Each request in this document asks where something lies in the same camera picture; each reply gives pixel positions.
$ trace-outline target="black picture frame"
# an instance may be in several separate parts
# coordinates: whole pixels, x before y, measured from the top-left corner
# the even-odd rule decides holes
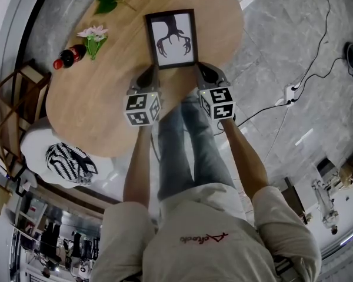
[[[190,25],[191,25],[191,37],[192,37],[192,54],[194,56],[194,60],[192,62],[185,62],[185,63],[175,63],[169,65],[159,65],[158,55],[156,51],[156,43],[153,37],[153,27],[152,27],[152,20],[162,16],[174,16],[180,14],[188,14]],[[145,15],[146,25],[148,28],[148,36],[149,42],[151,45],[152,57],[153,62],[158,65],[159,70],[163,69],[171,69],[171,68],[180,68],[180,67],[188,67],[194,66],[199,61],[199,53],[198,53],[198,37],[196,32],[196,23],[195,23],[195,12],[193,9],[179,9],[176,11],[167,11],[167,12],[157,12],[154,14]]]

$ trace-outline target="marker cube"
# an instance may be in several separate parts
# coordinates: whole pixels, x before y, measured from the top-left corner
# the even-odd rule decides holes
[[[132,126],[153,125],[160,110],[158,92],[124,97],[124,116]]]
[[[235,102],[232,98],[232,87],[220,87],[199,91],[200,105],[212,120],[233,118]]]

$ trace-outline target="coca-cola bottle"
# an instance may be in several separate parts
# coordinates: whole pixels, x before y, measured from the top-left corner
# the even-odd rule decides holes
[[[75,62],[80,61],[86,54],[86,47],[84,45],[74,45],[67,50],[63,50],[59,58],[54,62],[56,70],[60,68],[69,68]]]

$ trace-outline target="antler drawing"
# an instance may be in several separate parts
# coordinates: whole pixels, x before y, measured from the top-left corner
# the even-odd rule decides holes
[[[153,20],[153,22],[165,22],[169,29],[167,36],[159,39],[157,42],[157,48],[159,53],[166,58],[167,58],[167,53],[165,52],[165,48],[164,48],[164,40],[169,39],[170,44],[172,44],[171,42],[172,35],[176,35],[178,38],[178,41],[180,41],[180,38],[184,39],[185,43],[183,47],[186,49],[184,55],[186,55],[191,51],[191,38],[187,36],[182,36],[184,35],[184,32],[178,29],[176,25],[177,24],[176,21],[177,20],[175,19],[175,16],[163,16]]]

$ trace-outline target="electrical outlet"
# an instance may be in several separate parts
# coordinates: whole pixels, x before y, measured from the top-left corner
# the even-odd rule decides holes
[[[290,100],[290,105],[287,105],[287,108],[290,108],[294,102],[292,102],[292,99],[294,98],[294,91],[292,90],[292,88],[294,87],[294,85],[287,85],[285,87],[285,103],[287,103]]]

